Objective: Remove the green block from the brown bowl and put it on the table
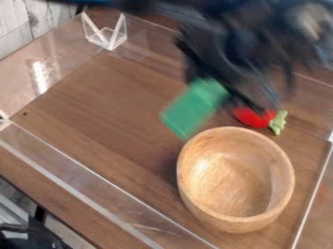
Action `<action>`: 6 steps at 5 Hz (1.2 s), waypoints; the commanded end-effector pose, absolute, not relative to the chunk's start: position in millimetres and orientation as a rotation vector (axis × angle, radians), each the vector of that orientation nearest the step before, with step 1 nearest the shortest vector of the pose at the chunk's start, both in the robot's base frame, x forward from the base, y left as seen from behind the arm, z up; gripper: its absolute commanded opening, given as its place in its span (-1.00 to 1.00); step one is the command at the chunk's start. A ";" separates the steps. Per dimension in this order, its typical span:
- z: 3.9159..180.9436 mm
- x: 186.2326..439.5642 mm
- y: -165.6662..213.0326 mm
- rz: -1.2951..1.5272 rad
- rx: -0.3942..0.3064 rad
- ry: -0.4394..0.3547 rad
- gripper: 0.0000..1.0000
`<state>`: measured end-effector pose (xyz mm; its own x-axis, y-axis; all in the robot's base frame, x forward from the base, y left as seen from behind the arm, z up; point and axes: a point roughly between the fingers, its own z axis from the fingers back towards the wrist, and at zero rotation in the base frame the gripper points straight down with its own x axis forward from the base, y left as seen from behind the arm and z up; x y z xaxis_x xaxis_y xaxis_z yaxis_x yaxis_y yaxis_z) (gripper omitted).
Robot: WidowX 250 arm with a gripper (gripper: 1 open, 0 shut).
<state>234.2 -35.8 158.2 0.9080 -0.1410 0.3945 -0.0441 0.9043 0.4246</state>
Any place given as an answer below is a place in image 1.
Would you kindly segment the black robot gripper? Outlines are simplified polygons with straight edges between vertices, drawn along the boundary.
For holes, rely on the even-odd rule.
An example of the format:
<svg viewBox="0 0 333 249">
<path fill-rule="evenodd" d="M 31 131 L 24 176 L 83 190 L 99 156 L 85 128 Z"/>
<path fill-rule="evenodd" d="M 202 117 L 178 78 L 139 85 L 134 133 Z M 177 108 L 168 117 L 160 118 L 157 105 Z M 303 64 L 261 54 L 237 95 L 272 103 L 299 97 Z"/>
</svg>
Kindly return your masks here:
<svg viewBox="0 0 333 249">
<path fill-rule="evenodd" d="M 272 85 L 272 67 L 279 65 L 285 77 L 285 94 L 295 89 L 292 62 L 275 48 L 272 40 L 250 31 L 233 31 L 221 25 L 185 23 L 174 41 L 185 57 L 186 83 L 214 79 L 230 92 L 234 103 L 259 113 L 281 108 L 283 96 Z"/>
</svg>

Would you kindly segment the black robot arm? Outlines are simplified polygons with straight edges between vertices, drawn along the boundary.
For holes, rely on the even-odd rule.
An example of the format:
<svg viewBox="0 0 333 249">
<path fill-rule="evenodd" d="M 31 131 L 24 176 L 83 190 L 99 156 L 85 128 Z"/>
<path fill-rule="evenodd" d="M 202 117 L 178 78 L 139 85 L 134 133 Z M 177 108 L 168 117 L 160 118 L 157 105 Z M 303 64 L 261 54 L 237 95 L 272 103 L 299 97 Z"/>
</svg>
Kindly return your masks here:
<svg viewBox="0 0 333 249">
<path fill-rule="evenodd" d="M 319 47 L 333 37 L 333 0 L 51 0 L 101 6 L 133 15 L 173 7 L 182 20 L 176 45 L 189 80 L 213 78 L 256 110 L 279 108 L 271 70 L 280 66 L 287 90 L 293 67 L 323 61 Z"/>
</svg>

